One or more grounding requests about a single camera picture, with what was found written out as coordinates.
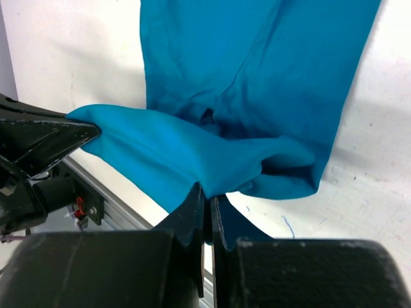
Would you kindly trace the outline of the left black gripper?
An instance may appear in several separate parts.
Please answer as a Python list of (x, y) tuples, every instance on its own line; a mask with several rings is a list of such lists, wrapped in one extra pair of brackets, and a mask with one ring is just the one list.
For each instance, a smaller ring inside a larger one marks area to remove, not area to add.
[(12, 234), (44, 223), (48, 214), (74, 205), (74, 181), (64, 173), (68, 154), (101, 134), (91, 123), (35, 107), (4, 94), (1, 110), (54, 119), (1, 120), (1, 233)]

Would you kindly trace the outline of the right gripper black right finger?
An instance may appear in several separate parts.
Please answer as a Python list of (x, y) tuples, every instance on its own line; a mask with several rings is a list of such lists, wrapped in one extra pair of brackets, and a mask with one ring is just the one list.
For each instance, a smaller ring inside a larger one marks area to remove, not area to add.
[(360, 239), (276, 239), (209, 202), (216, 307), (409, 307), (389, 252)]

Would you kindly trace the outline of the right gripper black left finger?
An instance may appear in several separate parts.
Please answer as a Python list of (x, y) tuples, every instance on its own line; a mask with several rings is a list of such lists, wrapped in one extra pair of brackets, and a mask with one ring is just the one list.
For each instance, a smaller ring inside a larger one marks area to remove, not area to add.
[(150, 230), (32, 235), (1, 275), (1, 306), (198, 307), (204, 207), (195, 184)]

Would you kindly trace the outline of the teal blue t shirt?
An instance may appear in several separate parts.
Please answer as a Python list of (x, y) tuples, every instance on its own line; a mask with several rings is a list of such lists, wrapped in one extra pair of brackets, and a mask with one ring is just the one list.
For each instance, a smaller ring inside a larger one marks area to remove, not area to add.
[(378, 1), (142, 1), (146, 108), (87, 105), (84, 146), (168, 212), (315, 194)]

